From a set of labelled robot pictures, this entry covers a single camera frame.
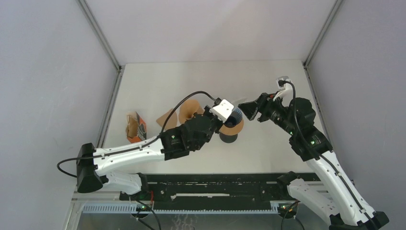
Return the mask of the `blue glass dripper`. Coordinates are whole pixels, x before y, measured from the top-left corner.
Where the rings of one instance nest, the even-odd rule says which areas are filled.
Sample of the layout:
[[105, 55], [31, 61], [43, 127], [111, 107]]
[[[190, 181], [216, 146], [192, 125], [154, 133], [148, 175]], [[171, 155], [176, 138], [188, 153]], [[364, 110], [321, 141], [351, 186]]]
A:
[[233, 128], [236, 125], [238, 125], [243, 119], [243, 114], [240, 109], [234, 108], [233, 112], [231, 115], [228, 117], [228, 119], [225, 122], [225, 126], [228, 128]]

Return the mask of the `red black carafe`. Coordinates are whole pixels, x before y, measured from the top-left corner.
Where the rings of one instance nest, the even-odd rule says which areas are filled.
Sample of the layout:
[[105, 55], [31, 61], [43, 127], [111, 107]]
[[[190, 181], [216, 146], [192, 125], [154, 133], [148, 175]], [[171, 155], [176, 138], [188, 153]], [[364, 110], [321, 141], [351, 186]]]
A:
[[224, 143], [233, 143], [236, 141], [238, 134], [230, 136], [223, 133], [219, 133], [219, 137]]

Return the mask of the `orange coffee filter box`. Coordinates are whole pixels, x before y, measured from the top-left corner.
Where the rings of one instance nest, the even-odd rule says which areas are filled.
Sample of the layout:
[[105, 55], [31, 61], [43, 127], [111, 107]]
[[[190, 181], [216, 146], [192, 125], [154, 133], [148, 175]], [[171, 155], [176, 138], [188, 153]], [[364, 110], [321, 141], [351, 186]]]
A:
[[126, 114], [126, 138], [130, 143], [137, 143], [147, 139], [147, 126], [137, 112]]

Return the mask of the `white paper coffee filter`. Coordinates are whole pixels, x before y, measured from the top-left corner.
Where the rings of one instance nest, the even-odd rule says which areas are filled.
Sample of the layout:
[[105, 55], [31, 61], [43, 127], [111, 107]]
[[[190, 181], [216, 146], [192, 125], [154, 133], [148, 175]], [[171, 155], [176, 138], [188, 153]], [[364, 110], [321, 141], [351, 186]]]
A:
[[234, 106], [233, 110], [238, 109], [238, 105], [247, 101], [247, 97], [242, 97], [236, 100], [233, 100], [231, 104]]

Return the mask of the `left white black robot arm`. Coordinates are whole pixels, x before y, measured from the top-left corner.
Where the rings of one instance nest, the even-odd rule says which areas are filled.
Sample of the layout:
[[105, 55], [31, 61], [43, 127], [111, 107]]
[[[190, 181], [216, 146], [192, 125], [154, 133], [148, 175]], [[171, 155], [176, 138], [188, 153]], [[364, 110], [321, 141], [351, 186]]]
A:
[[91, 193], [113, 186], [139, 200], [148, 197], [146, 177], [138, 172], [126, 174], [118, 169], [150, 161], [168, 161], [189, 155], [209, 142], [231, 115], [231, 109], [206, 107], [184, 124], [168, 129], [144, 142], [112, 149], [95, 148], [92, 143], [81, 146], [77, 164], [77, 191]]

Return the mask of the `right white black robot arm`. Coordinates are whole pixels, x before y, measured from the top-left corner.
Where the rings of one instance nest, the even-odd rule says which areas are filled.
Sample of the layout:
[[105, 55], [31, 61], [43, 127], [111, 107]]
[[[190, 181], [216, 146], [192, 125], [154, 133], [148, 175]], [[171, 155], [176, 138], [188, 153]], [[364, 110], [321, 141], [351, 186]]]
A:
[[383, 211], [374, 210], [363, 199], [342, 169], [332, 145], [314, 125], [316, 112], [308, 99], [294, 98], [289, 106], [283, 106], [276, 94], [262, 93], [238, 108], [248, 120], [260, 113], [259, 122], [270, 120], [290, 134], [292, 150], [314, 171], [331, 196], [328, 199], [312, 191], [296, 173], [288, 172], [278, 179], [280, 198], [299, 200], [330, 230], [379, 230], [389, 223]]

